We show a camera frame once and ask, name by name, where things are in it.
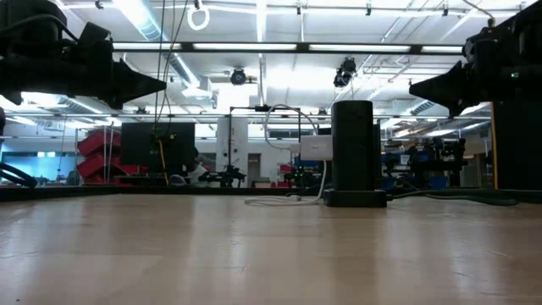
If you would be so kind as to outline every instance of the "wooden table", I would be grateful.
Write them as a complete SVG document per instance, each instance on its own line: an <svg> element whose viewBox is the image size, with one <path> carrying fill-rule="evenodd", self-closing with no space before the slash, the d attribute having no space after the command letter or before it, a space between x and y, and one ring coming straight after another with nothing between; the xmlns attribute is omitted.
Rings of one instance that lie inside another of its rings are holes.
<svg viewBox="0 0 542 305"><path fill-rule="evenodd" d="M0 304L541 304L542 206L0 205Z"/></svg>

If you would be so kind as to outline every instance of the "yellow cable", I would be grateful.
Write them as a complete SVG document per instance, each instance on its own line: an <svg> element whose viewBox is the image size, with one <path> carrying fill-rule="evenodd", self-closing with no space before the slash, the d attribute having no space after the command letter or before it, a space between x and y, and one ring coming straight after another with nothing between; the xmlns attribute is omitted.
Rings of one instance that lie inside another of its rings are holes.
<svg viewBox="0 0 542 305"><path fill-rule="evenodd" d="M168 172L166 171L166 161L165 161L165 158L163 157L162 140L158 140L158 145L160 145L160 157L162 159L163 178L165 178L166 180L166 186L169 186Z"/></svg>

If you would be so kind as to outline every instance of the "computer monitor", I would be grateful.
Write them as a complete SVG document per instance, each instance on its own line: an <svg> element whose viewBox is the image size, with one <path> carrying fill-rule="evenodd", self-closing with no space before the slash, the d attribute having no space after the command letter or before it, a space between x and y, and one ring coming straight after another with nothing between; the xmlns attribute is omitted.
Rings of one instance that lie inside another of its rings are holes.
<svg viewBox="0 0 542 305"><path fill-rule="evenodd" d="M184 165L190 171L196 157L195 133L194 123L123 123L120 163L161 171L163 166L158 145L158 139L161 139L166 167L181 171Z"/></svg>

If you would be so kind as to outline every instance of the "black base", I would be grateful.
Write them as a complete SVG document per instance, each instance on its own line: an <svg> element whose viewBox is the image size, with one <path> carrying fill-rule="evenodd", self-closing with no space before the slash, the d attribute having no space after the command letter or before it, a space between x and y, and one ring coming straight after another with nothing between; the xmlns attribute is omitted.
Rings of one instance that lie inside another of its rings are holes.
<svg viewBox="0 0 542 305"><path fill-rule="evenodd" d="M332 208L387 208L385 191L336 191L324 192L324 204Z"/></svg>

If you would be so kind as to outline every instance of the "table surface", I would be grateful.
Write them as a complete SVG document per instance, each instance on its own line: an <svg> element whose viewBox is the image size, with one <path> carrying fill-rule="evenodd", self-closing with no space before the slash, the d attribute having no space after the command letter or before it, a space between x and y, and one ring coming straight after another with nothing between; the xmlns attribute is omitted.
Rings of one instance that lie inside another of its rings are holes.
<svg viewBox="0 0 542 305"><path fill-rule="evenodd" d="M542 206L242 199L2 203L0 304L542 303Z"/></svg>

